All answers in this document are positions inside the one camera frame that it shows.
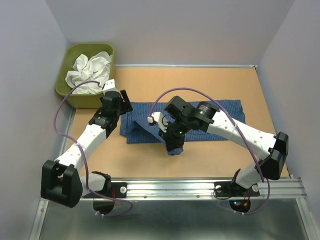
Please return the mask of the blue checkered long sleeve shirt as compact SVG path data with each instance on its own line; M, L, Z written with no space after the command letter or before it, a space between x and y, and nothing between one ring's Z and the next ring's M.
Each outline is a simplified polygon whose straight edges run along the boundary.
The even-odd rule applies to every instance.
M223 99L217 101L224 107L228 113L237 121L246 122L245 113L243 112L242 103L239 99ZM127 144L149 144L162 143L165 141L159 136L159 127L149 125L148 113L151 110L152 102L132 102L133 111L121 116L119 134L126 137ZM222 136L205 133L203 131L192 130L185 135L185 142L204 142L204 141L225 141Z

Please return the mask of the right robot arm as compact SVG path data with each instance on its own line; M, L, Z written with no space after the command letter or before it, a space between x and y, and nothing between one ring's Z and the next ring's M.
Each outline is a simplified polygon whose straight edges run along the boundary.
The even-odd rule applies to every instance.
M168 151L182 148L185 135L190 131L223 137L249 150L255 158L253 163L238 169L228 185L220 192L227 196L242 195L260 180L279 180L289 151L289 136L284 132L267 133L229 117L222 109L201 101L197 106L173 97L164 110L173 121L168 121L160 112L151 115L159 126L159 136Z

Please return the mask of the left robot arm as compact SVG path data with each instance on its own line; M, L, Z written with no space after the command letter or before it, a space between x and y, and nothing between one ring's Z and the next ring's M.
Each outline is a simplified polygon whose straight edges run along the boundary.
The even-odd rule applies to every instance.
M42 198L73 208L88 194L110 199L116 195L111 177L99 171L86 172L88 159L117 127L119 118L133 110L125 90L109 90L100 98L102 106L89 120L78 139L55 160L47 160L41 171L40 195Z

